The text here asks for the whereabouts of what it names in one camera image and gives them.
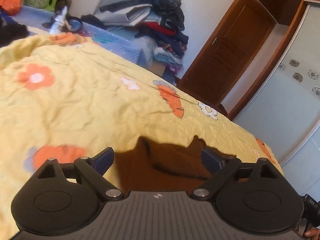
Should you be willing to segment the person's hand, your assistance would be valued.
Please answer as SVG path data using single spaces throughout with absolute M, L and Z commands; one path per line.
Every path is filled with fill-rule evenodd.
M 304 233 L 304 236 L 310 240 L 320 240 L 320 229 L 311 228 L 309 231 Z

